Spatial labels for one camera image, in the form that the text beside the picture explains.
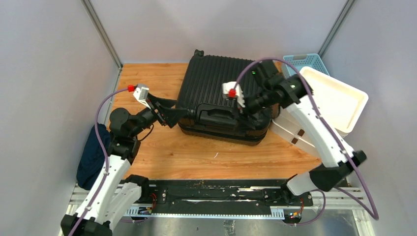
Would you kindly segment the black ribbed hard-shell suitcase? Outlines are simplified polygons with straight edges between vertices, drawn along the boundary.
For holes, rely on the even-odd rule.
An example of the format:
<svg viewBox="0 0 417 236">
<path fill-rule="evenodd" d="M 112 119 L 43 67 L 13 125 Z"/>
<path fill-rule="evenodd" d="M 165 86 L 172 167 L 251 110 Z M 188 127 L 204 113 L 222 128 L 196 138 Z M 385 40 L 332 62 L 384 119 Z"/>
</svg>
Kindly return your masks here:
<svg viewBox="0 0 417 236">
<path fill-rule="evenodd" d="M 223 98 L 222 93 L 222 84 L 234 82 L 251 62 L 194 51 L 176 104 L 177 108 L 188 110 L 178 122 L 184 134 L 248 146 L 258 145 L 264 139 L 277 108 L 246 116 L 238 111 L 235 100 Z"/>
</svg>

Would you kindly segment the light blue plastic basket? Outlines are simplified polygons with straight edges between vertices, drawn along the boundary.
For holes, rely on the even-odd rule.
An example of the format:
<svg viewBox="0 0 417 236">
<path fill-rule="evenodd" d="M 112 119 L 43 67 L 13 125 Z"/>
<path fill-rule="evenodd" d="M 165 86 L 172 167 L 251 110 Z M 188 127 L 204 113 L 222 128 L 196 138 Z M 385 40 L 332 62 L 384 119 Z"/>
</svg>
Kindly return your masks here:
<svg viewBox="0 0 417 236">
<path fill-rule="evenodd" d="M 308 66 L 329 75 L 326 66 L 318 54 L 286 55 L 283 57 L 283 60 L 289 62 L 299 71 L 303 67 Z"/>
</svg>

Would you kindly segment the white three-drawer storage unit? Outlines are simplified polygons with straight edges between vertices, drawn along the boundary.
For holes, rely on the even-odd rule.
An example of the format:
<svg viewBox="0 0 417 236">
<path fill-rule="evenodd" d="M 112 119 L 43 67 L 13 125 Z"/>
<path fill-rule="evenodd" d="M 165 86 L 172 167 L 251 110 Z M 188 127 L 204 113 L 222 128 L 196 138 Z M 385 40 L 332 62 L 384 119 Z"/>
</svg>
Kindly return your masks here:
<svg viewBox="0 0 417 236">
<path fill-rule="evenodd" d="M 300 73 L 312 88 L 321 115 L 345 138 L 352 132 L 369 99 L 368 95 L 308 66 L 304 66 Z M 281 109 L 280 115 L 271 122 L 270 130 L 306 153 L 319 157 L 307 131 L 287 109 Z"/>
</svg>

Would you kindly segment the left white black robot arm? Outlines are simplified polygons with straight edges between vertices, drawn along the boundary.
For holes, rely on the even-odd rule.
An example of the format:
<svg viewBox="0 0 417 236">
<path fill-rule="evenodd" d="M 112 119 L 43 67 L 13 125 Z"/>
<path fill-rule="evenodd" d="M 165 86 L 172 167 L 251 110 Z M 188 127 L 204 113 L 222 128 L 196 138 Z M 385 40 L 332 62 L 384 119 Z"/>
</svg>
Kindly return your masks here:
<svg viewBox="0 0 417 236">
<path fill-rule="evenodd" d="M 138 134 L 152 128 L 155 122 L 173 128 L 187 114 L 185 108 L 175 108 L 176 100 L 158 98 L 151 94 L 142 101 L 146 108 L 135 115 L 125 108 L 116 108 L 110 114 L 112 141 L 105 148 L 99 140 L 104 154 L 104 164 L 83 203 L 72 215 L 61 220 L 65 236 L 111 236 L 118 222 L 137 201 L 150 199 L 149 179 L 130 175 L 117 187 L 133 163 L 141 140 Z"/>
</svg>

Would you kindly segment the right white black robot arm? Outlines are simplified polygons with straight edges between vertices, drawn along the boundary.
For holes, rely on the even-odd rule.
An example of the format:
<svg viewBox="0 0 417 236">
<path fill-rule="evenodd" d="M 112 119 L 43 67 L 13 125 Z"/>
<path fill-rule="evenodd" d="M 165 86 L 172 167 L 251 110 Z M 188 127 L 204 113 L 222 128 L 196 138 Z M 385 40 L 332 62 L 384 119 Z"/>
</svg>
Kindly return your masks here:
<svg viewBox="0 0 417 236">
<path fill-rule="evenodd" d="M 318 167 L 291 177 L 284 184 L 281 199 L 294 205 L 300 195 L 315 189 L 330 191 L 366 160 L 361 150 L 355 150 L 345 137 L 352 131 L 369 97 L 367 93 L 341 82 L 309 66 L 295 70 L 294 75 L 280 78 L 266 71 L 275 58 L 251 62 L 239 74 L 239 84 L 251 72 L 262 92 L 238 95 L 245 114 L 279 104 L 305 131 L 321 163 Z"/>
</svg>

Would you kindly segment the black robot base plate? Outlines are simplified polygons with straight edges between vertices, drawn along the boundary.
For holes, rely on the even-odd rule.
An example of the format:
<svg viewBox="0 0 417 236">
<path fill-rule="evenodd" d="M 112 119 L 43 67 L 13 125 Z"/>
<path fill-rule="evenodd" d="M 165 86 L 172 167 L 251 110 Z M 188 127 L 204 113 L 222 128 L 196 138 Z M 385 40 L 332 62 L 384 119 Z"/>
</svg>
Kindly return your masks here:
<svg viewBox="0 0 417 236">
<path fill-rule="evenodd" d="M 268 217 L 273 207 L 300 210 L 313 206 L 309 192 L 286 198 L 282 179 L 150 180 L 149 193 L 135 201 L 153 214 L 179 216 Z"/>
</svg>

